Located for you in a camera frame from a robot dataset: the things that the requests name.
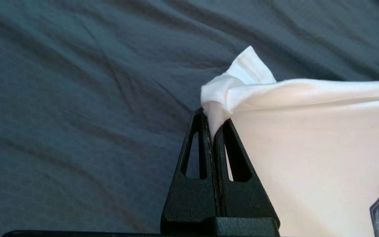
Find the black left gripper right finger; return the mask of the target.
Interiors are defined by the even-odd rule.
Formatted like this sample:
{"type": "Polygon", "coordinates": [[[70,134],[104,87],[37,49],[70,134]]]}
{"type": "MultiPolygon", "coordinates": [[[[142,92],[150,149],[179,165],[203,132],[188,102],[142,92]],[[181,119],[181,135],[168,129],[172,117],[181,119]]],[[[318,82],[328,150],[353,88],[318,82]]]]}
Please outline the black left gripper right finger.
{"type": "Polygon", "coordinates": [[[280,220],[252,165],[232,120],[213,142],[216,236],[280,236],[280,220]]]}

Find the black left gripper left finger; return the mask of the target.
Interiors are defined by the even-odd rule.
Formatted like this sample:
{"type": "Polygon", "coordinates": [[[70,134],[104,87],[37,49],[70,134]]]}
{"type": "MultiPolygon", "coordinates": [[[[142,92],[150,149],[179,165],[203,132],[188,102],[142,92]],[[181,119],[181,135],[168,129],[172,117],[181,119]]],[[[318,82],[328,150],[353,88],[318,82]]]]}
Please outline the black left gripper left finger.
{"type": "Polygon", "coordinates": [[[203,109],[191,116],[161,215],[163,235],[210,235],[209,219],[217,216],[211,141],[203,109]],[[193,138],[198,135],[199,178],[186,176],[193,138]]]}

